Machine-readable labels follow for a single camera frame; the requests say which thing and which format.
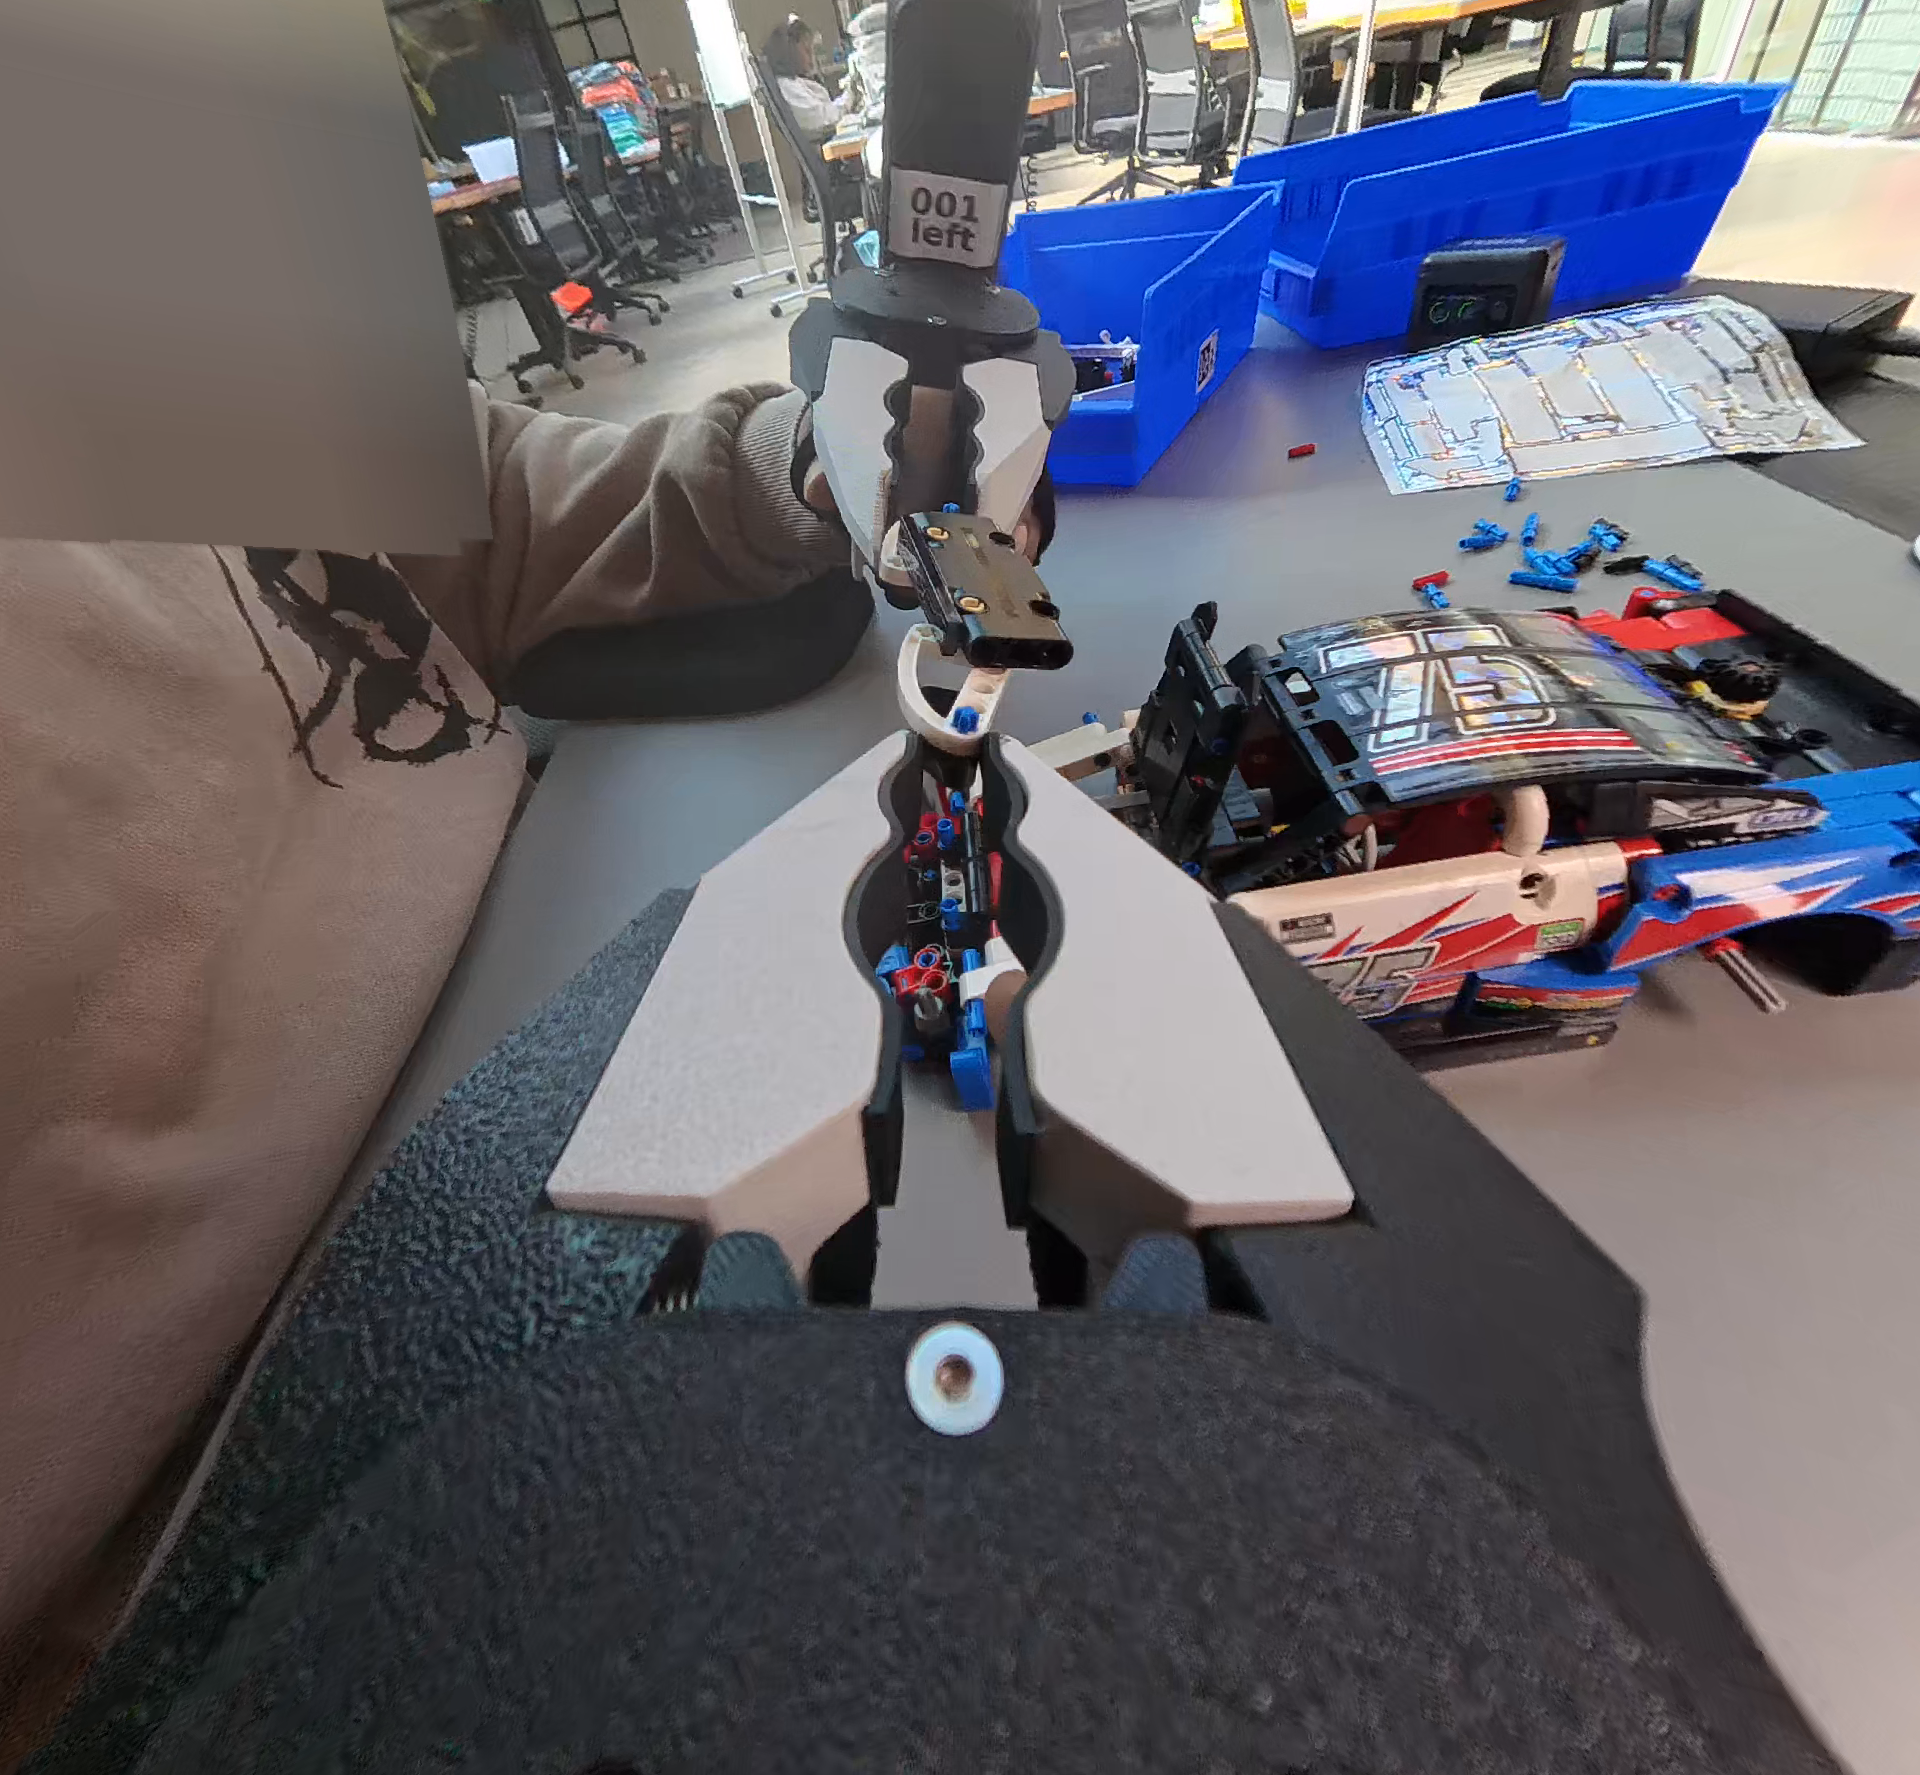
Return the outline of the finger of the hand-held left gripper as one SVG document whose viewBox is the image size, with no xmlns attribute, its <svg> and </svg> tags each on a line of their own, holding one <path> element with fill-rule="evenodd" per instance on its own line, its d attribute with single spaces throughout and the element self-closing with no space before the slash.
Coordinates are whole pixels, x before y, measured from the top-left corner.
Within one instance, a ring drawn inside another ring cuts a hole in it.
<svg viewBox="0 0 1920 1775">
<path fill-rule="evenodd" d="M 823 471 L 856 569 L 880 591 L 910 591 L 894 515 L 899 436 L 910 415 L 907 359 L 834 335 L 823 388 L 810 396 L 814 467 Z"/>
<path fill-rule="evenodd" d="M 958 513 L 1019 525 L 1040 479 L 1050 427 L 1043 373 L 1022 355 L 993 355 L 958 373 Z"/>
</svg>

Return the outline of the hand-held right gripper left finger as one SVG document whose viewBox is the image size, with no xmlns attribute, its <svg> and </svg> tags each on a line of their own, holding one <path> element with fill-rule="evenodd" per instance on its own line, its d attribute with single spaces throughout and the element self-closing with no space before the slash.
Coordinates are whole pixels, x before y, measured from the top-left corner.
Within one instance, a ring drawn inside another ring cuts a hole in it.
<svg viewBox="0 0 1920 1775">
<path fill-rule="evenodd" d="M 894 732 L 706 872 L 563 1149 L 556 1211 L 764 1235 L 798 1280 L 875 1201 L 882 1004 L 848 944 Z"/>
</svg>

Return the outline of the black brick panel piece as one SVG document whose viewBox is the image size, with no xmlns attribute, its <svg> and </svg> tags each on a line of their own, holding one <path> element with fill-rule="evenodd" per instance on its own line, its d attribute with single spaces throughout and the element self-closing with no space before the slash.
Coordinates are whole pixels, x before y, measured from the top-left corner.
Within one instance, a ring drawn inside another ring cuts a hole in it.
<svg viewBox="0 0 1920 1775">
<path fill-rule="evenodd" d="M 1055 675 L 1071 663 L 1073 644 L 1037 568 L 993 521 L 907 515 L 898 554 L 942 655 L 995 673 Z"/>
</svg>

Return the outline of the small brick subassembly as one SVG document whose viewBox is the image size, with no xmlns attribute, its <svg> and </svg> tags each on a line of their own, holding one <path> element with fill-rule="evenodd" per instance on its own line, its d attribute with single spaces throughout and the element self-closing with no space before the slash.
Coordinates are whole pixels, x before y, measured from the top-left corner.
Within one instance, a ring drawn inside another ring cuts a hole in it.
<svg viewBox="0 0 1920 1775">
<path fill-rule="evenodd" d="M 877 986 L 899 1028 L 901 1060 L 947 1074 L 963 1112 L 995 1107 L 989 994 L 1021 973 L 999 929 L 1002 848 L 986 789 L 988 739 L 1005 675 L 970 668 L 928 686 L 942 657 L 932 627 L 906 633 L 898 704 L 906 753 L 886 787 L 898 840 L 866 921 Z"/>
</svg>

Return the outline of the brick-built toy race car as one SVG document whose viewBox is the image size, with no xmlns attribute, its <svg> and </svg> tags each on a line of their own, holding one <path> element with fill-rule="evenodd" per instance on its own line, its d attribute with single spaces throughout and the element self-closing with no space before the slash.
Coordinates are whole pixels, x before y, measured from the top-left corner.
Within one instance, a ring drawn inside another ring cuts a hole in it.
<svg viewBox="0 0 1920 1775">
<path fill-rule="evenodd" d="M 1917 973 L 1917 707 L 1728 593 L 1375 613 L 1216 654 L 1181 618 L 1126 725 L 1039 746 L 1427 1068 L 1611 1042 L 1684 955 Z"/>
</svg>

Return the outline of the person's left forearm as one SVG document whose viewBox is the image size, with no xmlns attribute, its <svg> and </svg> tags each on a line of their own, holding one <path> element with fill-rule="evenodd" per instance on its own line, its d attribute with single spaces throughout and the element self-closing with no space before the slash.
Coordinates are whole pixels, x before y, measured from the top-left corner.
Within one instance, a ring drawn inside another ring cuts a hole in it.
<svg viewBox="0 0 1920 1775">
<path fill-rule="evenodd" d="M 492 535 L 389 564 L 488 685 L 569 631 L 768 604 L 850 576 L 844 526 L 807 505 L 807 400 L 759 381 L 619 426 L 468 387 Z"/>
</svg>

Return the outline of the grey desk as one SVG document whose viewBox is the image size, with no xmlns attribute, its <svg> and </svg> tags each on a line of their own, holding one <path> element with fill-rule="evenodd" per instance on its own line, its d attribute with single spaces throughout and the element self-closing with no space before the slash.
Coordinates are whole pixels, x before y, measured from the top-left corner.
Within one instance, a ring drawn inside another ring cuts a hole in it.
<svg viewBox="0 0 1920 1775">
<path fill-rule="evenodd" d="M 999 727 L 1135 707 L 1170 623 L 1225 649 L 1408 601 L 1493 496 L 1388 496 L 1363 354 L 1260 343 L 1133 491 L 1064 498 L 1043 578 L 1075 660 Z M 1290 444 L 1316 444 L 1290 463 Z M 898 727 L 880 609 L 848 667 L 766 714 L 563 732 L 376 1127 L 402 1137 L 662 891 Z M 1915 1771 L 1915 990 L 1766 1017 L 1689 955 L 1589 1054 L 1437 1087 L 1646 1297 L 1646 1392 L 1679 1496 L 1782 1681 L 1852 1771 Z"/>
</svg>

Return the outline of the person's left hand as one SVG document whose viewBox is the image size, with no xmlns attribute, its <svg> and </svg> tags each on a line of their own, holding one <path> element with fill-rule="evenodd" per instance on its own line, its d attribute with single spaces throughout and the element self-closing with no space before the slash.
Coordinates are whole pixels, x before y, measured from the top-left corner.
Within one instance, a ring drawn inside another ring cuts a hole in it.
<svg viewBox="0 0 1920 1775">
<path fill-rule="evenodd" d="M 834 493 L 823 467 L 817 464 L 817 450 L 808 427 L 797 430 L 797 441 L 788 467 L 790 491 L 807 515 L 821 521 L 830 530 L 846 538 L 844 521 L 837 515 Z M 1043 564 L 1058 530 L 1058 491 L 1050 467 L 1043 467 L 1033 493 L 1014 528 L 1014 541 L 1021 555 L 1033 564 Z"/>
</svg>

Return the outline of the small blue storage bin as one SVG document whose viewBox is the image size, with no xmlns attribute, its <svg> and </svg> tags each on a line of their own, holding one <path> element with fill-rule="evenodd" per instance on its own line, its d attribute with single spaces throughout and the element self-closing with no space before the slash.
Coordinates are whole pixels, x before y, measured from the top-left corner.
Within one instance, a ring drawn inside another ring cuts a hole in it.
<svg viewBox="0 0 1920 1775">
<path fill-rule="evenodd" d="M 1002 279 L 1071 354 L 1130 347 L 1133 376 L 1075 393 L 1058 489 L 1133 489 L 1252 347 L 1280 183 L 1021 215 Z"/>
</svg>

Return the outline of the small whiteboard on stand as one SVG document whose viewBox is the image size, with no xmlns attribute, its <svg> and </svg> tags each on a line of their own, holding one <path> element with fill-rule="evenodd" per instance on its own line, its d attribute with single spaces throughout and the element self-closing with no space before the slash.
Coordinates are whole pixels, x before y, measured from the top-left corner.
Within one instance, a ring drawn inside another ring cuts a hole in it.
<svg viewBox="0 0 1920 1775">
<path fill-rule="evenodd" d="M 693 57 L 717 141 L 728 172 L 733 199 L 756 271 L 733 285 L 733 298 L 762 297 L 766 313 L 782 324 L 808 298 L 807 257 L 798 249 L 794 208 L 781 169 L 772 94 L 747 44 L 733 0 L 681 0 L 692 26 Z M 762 179 L 743 175 L 734 145 L 734 117 L 756 132 Z"/>
</svg>

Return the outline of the small black display device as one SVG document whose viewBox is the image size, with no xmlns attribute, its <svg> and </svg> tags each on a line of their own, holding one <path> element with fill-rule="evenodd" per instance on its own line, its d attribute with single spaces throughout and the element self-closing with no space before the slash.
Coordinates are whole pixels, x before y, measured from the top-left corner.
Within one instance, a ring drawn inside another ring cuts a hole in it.
<svg viewBox="0 0 1920 1775">
<path fill-rule="evenodd" d="M 1561 235 L 1473 237 L 1429 251 L 1413 281 L 1405 350 L 1549 324 L 1565 253 Z"/>
</svg>

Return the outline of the large blue storage bin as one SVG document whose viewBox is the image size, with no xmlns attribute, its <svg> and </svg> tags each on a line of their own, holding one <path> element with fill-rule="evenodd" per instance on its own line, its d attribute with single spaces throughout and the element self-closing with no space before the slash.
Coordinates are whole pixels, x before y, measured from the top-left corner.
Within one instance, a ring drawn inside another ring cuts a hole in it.
<svg viewBox="0 0 1920 1775">
<path fill-rule="evenodd" d="M 1787 82 L 1574 82 L 1242 160 L 1282 199 L 1260 313 L 1311 347 L 1405 333 L 1427 253 L 1559 237 L 1553 308 L 1684 281 Z"/>
</svg>

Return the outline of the pile of blue brick pins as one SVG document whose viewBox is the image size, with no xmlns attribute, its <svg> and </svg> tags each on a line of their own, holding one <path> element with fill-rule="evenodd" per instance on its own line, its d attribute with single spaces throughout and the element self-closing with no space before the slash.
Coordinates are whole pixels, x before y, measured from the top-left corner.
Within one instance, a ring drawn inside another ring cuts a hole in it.
<svg viewBox="0 0 1920 1775">
<path fill-rule="evenodd" d="M 1609 518 L 1596 518 L 1571 545 L 1553 546 L 1542 538 L 1544 525 L 1537 513 L 1528 513 L 1516 528 L 1493 518 L 1474 518 L 1455 538 L 1461 558 L 1481 558 L 1513 551 L 1516 560 L 1505 574 L 1511 589 L 1573 596 L 1592 574 L 1609 578 L 1646 578 L 1657 596 L 1699 596 L 1707 581 L 1694 564 L 1679 558 L 1628 555 L 1633 537 Z"/>
</svg>

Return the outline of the silver sticker sheet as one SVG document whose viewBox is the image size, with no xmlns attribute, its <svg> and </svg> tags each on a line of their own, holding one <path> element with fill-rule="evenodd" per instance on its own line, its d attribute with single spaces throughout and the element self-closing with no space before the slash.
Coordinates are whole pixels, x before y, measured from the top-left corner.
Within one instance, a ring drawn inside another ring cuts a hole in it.
<svg viewBox="0 0 1920 1775">
<path fill-rule="evenodd" d="M 1379 359 L 1360 426 L 1392 493 L 1862 447 L 1811 393 L 1775 324 L 1727 297 Z"/>
</svg>

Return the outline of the black flat box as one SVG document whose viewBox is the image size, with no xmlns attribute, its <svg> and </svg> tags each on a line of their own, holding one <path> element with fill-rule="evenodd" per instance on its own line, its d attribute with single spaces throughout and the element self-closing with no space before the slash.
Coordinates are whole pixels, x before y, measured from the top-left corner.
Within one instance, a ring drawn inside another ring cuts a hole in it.
<svg viewBox="0 0 1920 1775">
<path fill-rule="evenodd" d="M 1857 378 L 1881 358 L 1917 358 L 1917 332 L 1907 324 L 1913 298 L 1906 293 L 1692 275 L 1677 297 L 1755 311 L 1781 332 L 1811 384 Z"/>
</svg>

